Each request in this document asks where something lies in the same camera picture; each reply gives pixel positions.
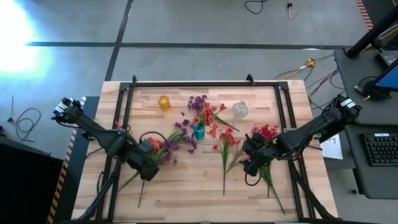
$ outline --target monitor screen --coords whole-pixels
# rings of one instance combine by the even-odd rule
[[[387,88],[389,90],[398,90],[398,66],[397,63],[393,63],[391,68],[385,71],[385,74],[378,78],[375,86],[379,88]]]

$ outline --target wooden table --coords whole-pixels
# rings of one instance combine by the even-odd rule
[[[105,128],[111,128],[119,82],[105,82],[99,99],[96,122]],[[304,82],[289,81],[290,95],[294,107],[297,126],[312,119]],[[271,87],[145,87],[135,88],[129,116],[131,134],[138,138],[146,131],[158,131],[168,136],[175,122],[184,118],[193,118],[193,112],[187,110],[187,101],[192,95],[208,95],[208,102],[219,106],[224,103],[228,109],[220,118],[240,129],[234,135],[244,140],[244,134],[250,133],[254,126],[265,124],[280,126],[275,90]],[[162,111],[157,103],[160,95],[170,98],[172,108]],[[243,119],[233,119],[232,105],[238,101],[248,104],[249,114]],[[284,101],[286,119],[287,107]],[[226,126],[220,125],[220,132]],[[178,164],[172,163],[160,167],[155,178],[145,184],[141,207],[137,207],[141,190],[141,179],[133,180],[118,193],[114,214],[115,222],[274,222],[297,221],[297,213],[292,193],[292,184],[287,163],[274,160],[271,165],[275,190],[284,206],[284,215],[272,194],[267,198],[266,183],[261,181],[254,187],[244,182],[242,165],[237,165],[227,175],[226,193],[223,196],[221,155],[213,152],[211,146],[215,140],[209,136],[200,142],[194,154],[186,149],[177,151],[174,156]],[[99,148],[97,142],[90,143],[88,153]],[[79,217],[96,196],[96,183],[104,168],[104,151],[91,155],[85,161],[80,188],[78,191],[73,217]],[[319,201],[334,216],[337,216],[335,202],[326,173],[322,152],[307,148],[304,151],[310,187]],[[127,164],[121,170],[119,185],[135,173]],[[108,211],[109,194],[105,202],[105,214]],[[308,217],[303,192],[300,196],[304,214]]]

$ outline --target small vase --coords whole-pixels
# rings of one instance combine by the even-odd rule
[[[204,140],[205,138],[205,126],[204,125],[200,125],[200,124],[195,124],[194,127],[194,133],[195,133],[195,138],[200,141],[200,140]]]

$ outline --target concrete floor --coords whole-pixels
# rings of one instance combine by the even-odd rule
[[[63,159],[71,130],[50,120],[64,97],[98,96],[113,47],[24,47],[25,41],[115,42],[127,0],[11,0],[0,3],[0,125],[11,139],[15,127],[6,122],[14,95],[14,118],[30,107],[42,119],[26,144]],[[297,0],[295,10],[302,0]],[[290,21],[286,1],[270,0],[254,15],[243,0],[135,0],[123,42],[281,44],[286,50],[122,48],[112,80],[242,80],[273,79],[295,70],[308,58],[332,50],[297,50],[295,45],[352,45],[367,28],[355,0],[306,0]],[[259,5],[252,5],[253,10]],[[336,69],[333,57],[319,61],[306,85]],[[308,70],[296,78],[304,78]],[[342,86],[337,75],[335,85]],[[319,105],[341,90],[329,83],[312,97]],[[319,115],[320,110],[313,110]],[[396,200],[353,196],[350,170],[328,170],[340,217],[362,222],[393,223]]]

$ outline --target keyboard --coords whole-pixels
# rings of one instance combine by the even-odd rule
[[[398,166],[398,134],[361,134],[370,166]]]

